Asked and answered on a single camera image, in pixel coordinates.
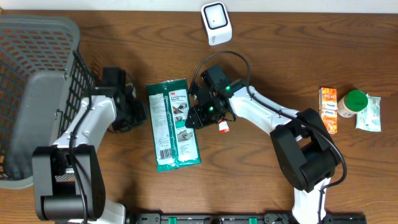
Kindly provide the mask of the green lid jar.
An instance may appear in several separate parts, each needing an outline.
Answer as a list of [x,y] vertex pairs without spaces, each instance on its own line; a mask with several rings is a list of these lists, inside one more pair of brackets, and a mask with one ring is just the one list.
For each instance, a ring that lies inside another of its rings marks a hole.
[[350,118],[365,109],[368,97],[361,90],[352,90],[339,100],[337,112],[344,118]]

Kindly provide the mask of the orange small box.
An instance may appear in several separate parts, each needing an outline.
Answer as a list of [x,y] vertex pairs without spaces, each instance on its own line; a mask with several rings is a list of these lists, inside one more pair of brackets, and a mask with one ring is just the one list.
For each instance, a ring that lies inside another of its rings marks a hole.
[[319,111],[323,124],[329,134],[336,134],[338,132],[337,111],[321,109]]
[[319,109],[337,110],[337,92],[335,88],[321,87],[318,91]]

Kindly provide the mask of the mint green snack packet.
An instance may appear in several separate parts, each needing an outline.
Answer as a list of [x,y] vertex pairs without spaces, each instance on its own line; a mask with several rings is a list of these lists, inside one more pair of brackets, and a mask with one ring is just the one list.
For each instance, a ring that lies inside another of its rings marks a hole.
[[381,98],[369,96],[368,105],[356,115],[356,129],[370,132],[381,132]]

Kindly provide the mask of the green white package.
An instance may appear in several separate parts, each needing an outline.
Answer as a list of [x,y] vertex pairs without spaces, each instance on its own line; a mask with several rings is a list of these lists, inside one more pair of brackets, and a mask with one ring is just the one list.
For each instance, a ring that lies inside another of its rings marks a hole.
[[158,172],[201,164],[195,130],[186,127],[190,99],[186,79],[146,86]]

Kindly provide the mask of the red stick sachet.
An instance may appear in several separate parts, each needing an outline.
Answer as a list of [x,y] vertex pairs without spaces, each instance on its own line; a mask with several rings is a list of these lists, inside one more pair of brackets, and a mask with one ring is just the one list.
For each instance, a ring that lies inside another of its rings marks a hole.
[[219,131],[221,134],[230,132],[228,122],[226,119],[221,119],[218,121]]

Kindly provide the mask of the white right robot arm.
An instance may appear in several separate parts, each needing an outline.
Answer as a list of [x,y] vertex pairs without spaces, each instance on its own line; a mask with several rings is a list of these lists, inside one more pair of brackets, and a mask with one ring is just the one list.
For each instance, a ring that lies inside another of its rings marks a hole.
[[294,187],[292,215],[298,223],[323,223],[327,188],[337,165],[345,160],[320,115],[313,109],[297,111],[266,98],[239,79],[232,81],[215,65],[201,74],[204,85],[190,84],[197,105],[188,111],[186,127],[201,129],[225,119],[244,118],[271,138],[279,167]]

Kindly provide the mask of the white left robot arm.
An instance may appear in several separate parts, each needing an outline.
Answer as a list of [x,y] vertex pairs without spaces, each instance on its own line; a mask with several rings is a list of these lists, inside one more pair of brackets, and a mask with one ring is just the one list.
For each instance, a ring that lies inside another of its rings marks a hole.
[[105,67],[68,129],[32,155],[35,212],[40,220],[130,223],[127,208],[107,198],[97,151],[107,131],[125,133],[147,118],[131,76]]

